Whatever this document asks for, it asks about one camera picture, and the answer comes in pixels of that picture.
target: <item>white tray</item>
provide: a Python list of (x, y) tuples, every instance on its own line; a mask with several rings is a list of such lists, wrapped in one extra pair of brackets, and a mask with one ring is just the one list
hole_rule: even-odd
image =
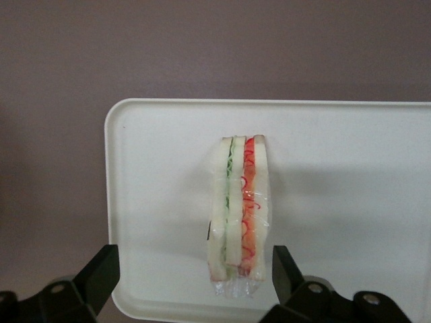
[[(349, 299), (392, 297), (431, 322), (431, 104), (144, 100), (106, 117), (110, 243), (117, 307), (170, 322), (258, 322), (277, 303), (271, 249)], [(273, 221), (268, 280), (252, 299), (216, 297), (206, 236), (209, 159), (222, 137), (267, 138)]]

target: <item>sandwich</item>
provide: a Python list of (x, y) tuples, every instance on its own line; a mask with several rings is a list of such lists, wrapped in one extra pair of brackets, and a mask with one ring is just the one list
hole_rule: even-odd
[(268, 187), (264, 136), (223, 138), (215, 157), (208, 234), (211, 281), (265, 280)]

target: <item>tomato slice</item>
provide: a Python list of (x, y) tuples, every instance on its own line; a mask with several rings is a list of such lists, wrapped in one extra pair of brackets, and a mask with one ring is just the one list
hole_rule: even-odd
[(242, 186), (242, 258), (239, 274), (248, 276), (255, 264), (255, 139), (250, 138), (244, 147), (244, 184)]

